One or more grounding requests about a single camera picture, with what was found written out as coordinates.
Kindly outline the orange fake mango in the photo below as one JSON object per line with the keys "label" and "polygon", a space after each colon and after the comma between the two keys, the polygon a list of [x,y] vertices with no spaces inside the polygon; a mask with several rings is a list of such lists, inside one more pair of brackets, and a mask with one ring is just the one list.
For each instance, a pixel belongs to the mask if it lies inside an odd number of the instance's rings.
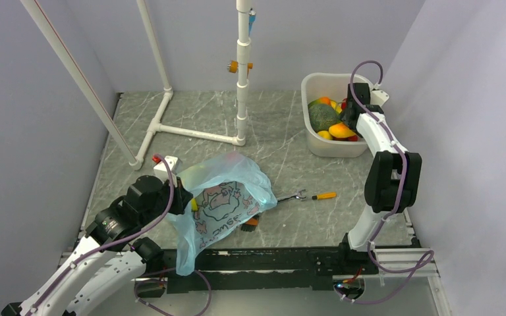
{"label": "orange fake mango", "polygon": [[338,139],[346,139],[356,135],[353,130],[351,130],[346,124],[342,122],[330,126],[328,128],[328,132],[332,137]]}

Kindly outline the yellow fake lemon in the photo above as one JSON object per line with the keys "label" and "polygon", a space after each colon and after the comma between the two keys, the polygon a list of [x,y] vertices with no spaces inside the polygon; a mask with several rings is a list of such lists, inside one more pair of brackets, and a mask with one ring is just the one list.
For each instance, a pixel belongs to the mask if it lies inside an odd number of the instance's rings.
{"label": "yellow fake lemon", "polygon": [[334,140],[333,136],[327,130],[317,132],[317,135],[326,140]]}

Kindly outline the light blue plastic bag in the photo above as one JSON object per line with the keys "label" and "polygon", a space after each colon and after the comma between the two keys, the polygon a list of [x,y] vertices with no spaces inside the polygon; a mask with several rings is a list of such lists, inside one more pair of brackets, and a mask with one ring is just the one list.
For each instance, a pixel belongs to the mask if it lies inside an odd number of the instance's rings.
{"label": "light blue plastic bag", "polygon": [[197,256],[253,216],[274,208],[277,199],[267,175],[251,158],[232,151],[195,164],[179,173],[183,188],[198,206],[166,220],[177,232],[176,272],[195,270]]}

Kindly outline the yellow fake banana bunch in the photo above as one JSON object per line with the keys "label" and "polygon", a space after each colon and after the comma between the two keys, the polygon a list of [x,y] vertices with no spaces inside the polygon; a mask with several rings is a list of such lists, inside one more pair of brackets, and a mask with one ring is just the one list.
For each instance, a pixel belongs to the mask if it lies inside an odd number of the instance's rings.
{"label": "yellow fake banana bunch", "polygon": [[191,199],[191,209],[192,209],[192,212],[198,212],[199,210],[199,207],[198,207],[198,204],[197,204],[197,201],[196,199]]}

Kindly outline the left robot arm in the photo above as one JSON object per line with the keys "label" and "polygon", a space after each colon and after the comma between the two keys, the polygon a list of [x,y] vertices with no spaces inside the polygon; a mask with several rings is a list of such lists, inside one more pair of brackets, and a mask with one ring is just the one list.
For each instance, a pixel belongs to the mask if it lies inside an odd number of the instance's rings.
{"label": "left robot arm", "polygon": [[140,234],[169,213],[184,214],[192,198],[180,178],[139,177],[95,216],[67,260],[36,293],[7,304],[1,314],[88,315],[124,282],[157,275],[164,251]]}

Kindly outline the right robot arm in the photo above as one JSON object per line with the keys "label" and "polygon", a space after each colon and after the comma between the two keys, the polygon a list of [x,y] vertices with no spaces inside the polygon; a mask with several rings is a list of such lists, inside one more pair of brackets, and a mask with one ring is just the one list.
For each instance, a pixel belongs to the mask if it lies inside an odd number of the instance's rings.
{"label": "right robot arm", "polygon": [[418,191],[422,158],[410,152],[392,133],[383,109],[370,103],[370,85],[348,85],[341,120],[366,142],[372,165],[364,185],[366,206],[352,230],[347,233],[350,248],[337,254],[337,266],[353,273],[362,264],[359,251],[372,247],[385,221],[414,205]]}

